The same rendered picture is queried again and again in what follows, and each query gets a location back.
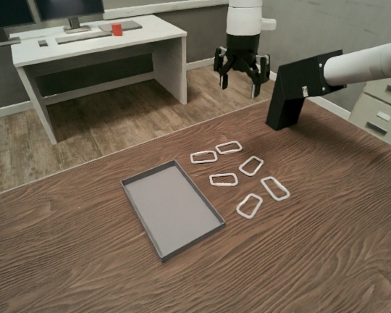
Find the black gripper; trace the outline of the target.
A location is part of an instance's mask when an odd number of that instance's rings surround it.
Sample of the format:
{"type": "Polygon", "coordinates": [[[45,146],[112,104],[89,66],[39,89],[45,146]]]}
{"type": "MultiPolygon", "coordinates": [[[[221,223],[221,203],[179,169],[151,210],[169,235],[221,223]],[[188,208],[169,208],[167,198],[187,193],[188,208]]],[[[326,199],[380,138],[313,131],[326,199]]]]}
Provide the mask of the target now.
{"type": "Polygon", "coordinates": [[[222,90],[227,88],[227,72],[232,68],[235,71],[246,72],[253,81],[252,99],[255,99],[260,94],[261,83],[264,84],[270,79],[270,55],[258,55],[259,39],[260,33],[251,36],[237,36],[227,33],[227,49],[224,46],[216,48],[214,71],[220,75],[219,85],[222,90]],[[228,61],[223,66],[224,56],[226,56],[228,61]],[[256,65],[257,61],[258,65],[260,65],[260,73],[256,65]]]}

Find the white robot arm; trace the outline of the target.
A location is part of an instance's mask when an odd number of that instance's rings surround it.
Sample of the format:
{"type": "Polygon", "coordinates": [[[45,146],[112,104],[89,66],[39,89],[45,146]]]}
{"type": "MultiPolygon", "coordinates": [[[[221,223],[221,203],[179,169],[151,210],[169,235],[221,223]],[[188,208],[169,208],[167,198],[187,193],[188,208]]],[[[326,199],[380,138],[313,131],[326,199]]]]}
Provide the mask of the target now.
{"type": "MultiPolygon", "coordinates": [[[[227,33],[251,36],[275,30],[275,19],[262,18],[262,2],[229,0],[227,33]]],[[[391,78],[391,43],[328,59],[324,77],[330,86],[391,78]]]]}

